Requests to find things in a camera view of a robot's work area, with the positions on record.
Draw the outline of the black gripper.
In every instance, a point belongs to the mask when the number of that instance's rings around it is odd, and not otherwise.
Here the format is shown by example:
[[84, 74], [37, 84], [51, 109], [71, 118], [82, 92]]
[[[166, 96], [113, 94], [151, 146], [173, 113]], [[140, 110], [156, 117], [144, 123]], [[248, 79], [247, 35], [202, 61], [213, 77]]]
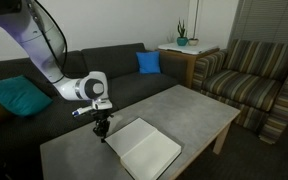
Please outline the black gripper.
[[95, 120], [95, 127], [93, 128], [93, 132], [101, 138], [101, 143], [105, 143], [105, 138], [107, 136], [107, 132], [110, 127], [109, 117], [112, 117], [112, 114], [109, 110], [97, 110], [92, 111], [91, 115]]

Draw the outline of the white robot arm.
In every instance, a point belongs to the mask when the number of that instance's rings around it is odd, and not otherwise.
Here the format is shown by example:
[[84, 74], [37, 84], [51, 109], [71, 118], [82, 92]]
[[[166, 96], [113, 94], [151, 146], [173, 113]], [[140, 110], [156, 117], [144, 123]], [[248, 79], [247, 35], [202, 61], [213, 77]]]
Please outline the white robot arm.
[[30, 60], [66, 100], [88, 100], [90, 105], [72, 112], [73, 116], [91, 113], [93, 132], [105, 138], [110, 127], [106, 75], [91, 71], [72, 79], [59, 65], [67, 57], [67, 41], [56, 21], [38, 0], [0, 0], [0, 27], [27, 53]]

